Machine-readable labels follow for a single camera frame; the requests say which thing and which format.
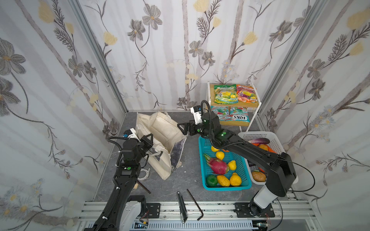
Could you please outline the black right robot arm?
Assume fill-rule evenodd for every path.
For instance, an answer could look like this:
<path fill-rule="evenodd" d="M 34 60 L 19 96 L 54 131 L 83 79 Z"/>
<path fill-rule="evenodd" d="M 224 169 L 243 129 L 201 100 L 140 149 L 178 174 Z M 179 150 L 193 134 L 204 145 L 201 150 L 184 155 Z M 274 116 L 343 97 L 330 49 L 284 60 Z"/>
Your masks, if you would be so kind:
<path fill-rule="evenodd" d="M 194 120 L 177 124 L 184 135 L 200 135 L 209 139 L 215 148 L 235 153 L 267 172 L 265 186 L 249 202 L 247 213 L 259 217 L 267 212 L 267 207 L 274 200 L 287 194 L 297 177 L 288 154 L 284 152 L 275 154 L 263 150 L 243 140 L 234 132 L 222 128 L 218 116 L 211 110 L 206 100 L 193 107 L 192 114 Z"/>

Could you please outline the green candy bag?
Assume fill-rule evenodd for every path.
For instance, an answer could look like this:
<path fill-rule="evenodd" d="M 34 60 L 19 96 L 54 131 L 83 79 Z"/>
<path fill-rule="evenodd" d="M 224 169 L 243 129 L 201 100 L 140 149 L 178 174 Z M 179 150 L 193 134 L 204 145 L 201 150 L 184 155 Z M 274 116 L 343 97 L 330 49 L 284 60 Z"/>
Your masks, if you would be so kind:
<path fill-rule="evenodd" d="M 232 105 L 238 103 L 237 86 L 234 85 L 214 85 L 216 104 Z"/>

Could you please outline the pink dragon fruit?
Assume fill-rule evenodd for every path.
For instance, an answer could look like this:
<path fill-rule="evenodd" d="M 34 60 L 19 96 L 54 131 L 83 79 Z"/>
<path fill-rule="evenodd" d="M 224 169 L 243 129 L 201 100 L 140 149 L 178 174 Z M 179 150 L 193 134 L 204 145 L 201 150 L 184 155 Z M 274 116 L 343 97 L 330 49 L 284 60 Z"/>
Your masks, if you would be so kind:
<path fill-rule="evenodd" d="M 229 168 L 228 165 L 217 158 L 212 158 L 207 154 L 203 154 L 206 164 L 212 169 L 212 171 L 217 175 L 225 175 L 228 173 Z"/>

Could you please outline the beige canvas tote bag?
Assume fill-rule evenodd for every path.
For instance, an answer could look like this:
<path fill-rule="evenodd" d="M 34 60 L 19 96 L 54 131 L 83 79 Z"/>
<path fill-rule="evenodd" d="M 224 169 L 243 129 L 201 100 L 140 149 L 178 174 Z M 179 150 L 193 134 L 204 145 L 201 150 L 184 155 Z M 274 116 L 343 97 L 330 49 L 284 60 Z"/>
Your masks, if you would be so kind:
<path fill-rule="evenodd" d="M 148 162 L 163 180 L 168 179 L 182 165 L 187 136 L 168 113 L 162 112 L 151 115 L 138 113 L 135 130 L 139 138 L 153 135 L 153 146 L 147 151 Z"/>

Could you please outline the small yellow lemon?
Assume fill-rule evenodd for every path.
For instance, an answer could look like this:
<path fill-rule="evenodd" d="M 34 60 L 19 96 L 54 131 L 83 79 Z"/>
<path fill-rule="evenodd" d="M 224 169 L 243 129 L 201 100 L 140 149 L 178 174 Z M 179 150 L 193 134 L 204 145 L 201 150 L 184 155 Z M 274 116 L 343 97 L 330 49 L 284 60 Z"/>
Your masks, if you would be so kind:
<path fill-rule="evenodd" d="M 217 149 L 217 148 L 215 148 L 215 147 L 213 147 L 213 146 L 211 146 L 211 150 L 212 150 L 213 152 L 218 152 L 218 151 L 220 151 L 219 149 Z"/>

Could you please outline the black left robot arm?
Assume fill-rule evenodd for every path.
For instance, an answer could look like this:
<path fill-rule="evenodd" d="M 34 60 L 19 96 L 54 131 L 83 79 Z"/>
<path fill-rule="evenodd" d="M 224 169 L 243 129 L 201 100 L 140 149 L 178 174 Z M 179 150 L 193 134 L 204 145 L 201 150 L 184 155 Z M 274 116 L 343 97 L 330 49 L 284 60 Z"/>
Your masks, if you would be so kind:
<path fill-rule="evenodd" d="M 101 215 L 85 231 L 129 231 L 134 221 L 148 213 L 144 196 L 130 196 L 134 186 L 139 184 L 142 169 L 141 160 L 154 144 L 153 134 L 139 138 L 131 128 L 122 136 L 108 137 L 107 141 L 118 148 L 116 171 L 113 175 L 114 189 Z"/>

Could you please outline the orange Fox's fruits candy bag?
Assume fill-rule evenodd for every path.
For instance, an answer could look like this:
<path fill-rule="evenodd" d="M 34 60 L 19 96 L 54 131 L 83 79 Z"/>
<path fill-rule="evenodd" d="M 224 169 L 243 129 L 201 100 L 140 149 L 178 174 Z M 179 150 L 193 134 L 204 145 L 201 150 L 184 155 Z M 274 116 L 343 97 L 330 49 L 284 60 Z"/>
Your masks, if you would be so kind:
<path fill-rule="evenodd" d="M 251 104 L 258 102 L 257 95 L 252 87 L 237 85 L 236 89 L 239 102 Z"/>

